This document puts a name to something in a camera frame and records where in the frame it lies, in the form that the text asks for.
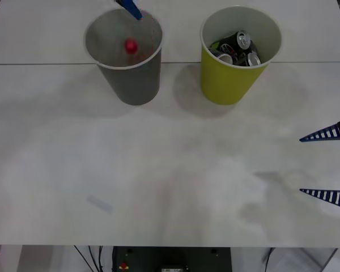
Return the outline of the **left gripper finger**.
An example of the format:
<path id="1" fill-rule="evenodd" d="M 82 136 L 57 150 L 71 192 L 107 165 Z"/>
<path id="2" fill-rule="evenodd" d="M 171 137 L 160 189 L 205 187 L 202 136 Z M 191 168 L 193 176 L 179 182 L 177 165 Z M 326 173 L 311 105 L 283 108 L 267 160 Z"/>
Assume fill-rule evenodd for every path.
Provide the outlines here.
<path id="1" fill-rule="evenodd" d="M 133 0 L 115 0 L 115 2 L 128 11 L 136 20 L 141 20 L 143 18 L 142 13 Z"/>

